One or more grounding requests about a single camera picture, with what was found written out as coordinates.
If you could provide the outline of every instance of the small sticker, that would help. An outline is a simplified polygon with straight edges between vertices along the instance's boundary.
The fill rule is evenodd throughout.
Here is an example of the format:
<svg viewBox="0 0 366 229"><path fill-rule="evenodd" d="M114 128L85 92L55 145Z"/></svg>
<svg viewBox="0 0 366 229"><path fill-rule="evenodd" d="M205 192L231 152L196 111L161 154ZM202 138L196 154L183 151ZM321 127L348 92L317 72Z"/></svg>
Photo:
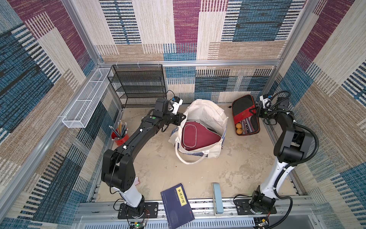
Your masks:
<svg viewBox="0 0 366 229"><path fill-rule="evenodd" d="M187 201L186 201L186 198L184 197L184 193L183 193L182 187L179 186L178 188L176 188L176 190L177 190L177 194L178 194L178 198L179 198L180 204L182 206L186 205L187 204Z"/></svg>

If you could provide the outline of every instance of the red and black case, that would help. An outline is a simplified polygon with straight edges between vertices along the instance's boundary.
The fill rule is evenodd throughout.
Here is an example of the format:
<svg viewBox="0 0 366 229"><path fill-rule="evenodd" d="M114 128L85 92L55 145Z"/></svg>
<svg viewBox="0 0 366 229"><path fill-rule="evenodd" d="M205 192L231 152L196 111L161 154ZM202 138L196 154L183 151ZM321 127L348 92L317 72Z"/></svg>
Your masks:
<svg viewBox="0 0 366 229"><path fill-rule="evenodd" d="M256 106L251 95L245 95L232 102L232 116L234 118L235 132L236 124L241 123L242 134L236 135L246 136L259 133L259 118L255 115Z"/></svg>

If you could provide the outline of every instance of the patterned wall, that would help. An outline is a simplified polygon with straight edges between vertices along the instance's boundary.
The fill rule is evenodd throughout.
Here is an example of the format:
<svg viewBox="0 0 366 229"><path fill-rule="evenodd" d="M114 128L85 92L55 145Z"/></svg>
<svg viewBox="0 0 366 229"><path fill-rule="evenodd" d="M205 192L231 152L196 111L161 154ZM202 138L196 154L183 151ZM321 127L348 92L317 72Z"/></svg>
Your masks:
<svg viewBox="0 0 366 229"><path fill-rule="evenodd" d="M108 89L86 128L64 127L51 150L0 224L0 229L70 228L86 202L118 114Z"/></svg>
<svg viewBox="0 0 366 229"><path fill-rule="evenodd" d="M276 59L305 0L79 0L78 15L105 62ZM185 103L231 103L261 93L273 66L166 67Z"/></svg>
<svg viewBox="0 0 366 229"><path fill-rule="evenodd" d="M0 192L94 67L60 0L0 0Z"/></svg>
<svg viewBox="0 0 366 229"><path fill-rule="evenodd" d="M366 228L365 60L366 1L320 0L270 90L289 90L296 120L319 137L295 171L332 229Z"/></svg>
<svg viewBox="0 0 366 229"><path fill-rule="evenodd" d="M79 0L101 58L275 59L306 0Z"/></svg>
<svg viewBox="0 0 366 229"><path fill-rule="evenodd" d="M0 192L93 67L60 0L0 0ZM87 128L62 130L0 228L71 224L118 113L112 93Z"/></svg>

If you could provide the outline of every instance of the wire mesh shelf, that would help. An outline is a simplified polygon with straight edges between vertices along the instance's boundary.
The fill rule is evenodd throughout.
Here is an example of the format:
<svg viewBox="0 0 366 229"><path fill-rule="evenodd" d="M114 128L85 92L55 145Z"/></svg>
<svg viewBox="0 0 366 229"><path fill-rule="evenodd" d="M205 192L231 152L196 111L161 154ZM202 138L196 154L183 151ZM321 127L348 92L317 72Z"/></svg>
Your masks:
<svg viewBox="0 0 366 229"><path fill-rule="evenodd" d="M161 64L113 65L108 80L126 107L154 107L158 98L166 98Z"/></svg>
<svg viewBox="0 0 366 229"><path fill-rule="evenodd" d="M67 128L85 128L88 125L109 84L107 76L113 77L110 69L98 69L95 71L81 94L62 119L62 122Z"/></svg>

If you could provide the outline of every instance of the maroon pouch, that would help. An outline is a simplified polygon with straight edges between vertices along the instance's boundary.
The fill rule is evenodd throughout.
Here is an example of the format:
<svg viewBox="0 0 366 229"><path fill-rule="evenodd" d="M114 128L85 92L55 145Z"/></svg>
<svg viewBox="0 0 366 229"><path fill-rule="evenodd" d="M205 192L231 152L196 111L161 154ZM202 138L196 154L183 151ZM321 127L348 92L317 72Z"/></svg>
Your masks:
<svg viewBox="0 0 366 229"><path fill-rule="evenodd" d="M181 145L192 151L219 142L221 136L195 121L188 121L182 130Z"/></svg>

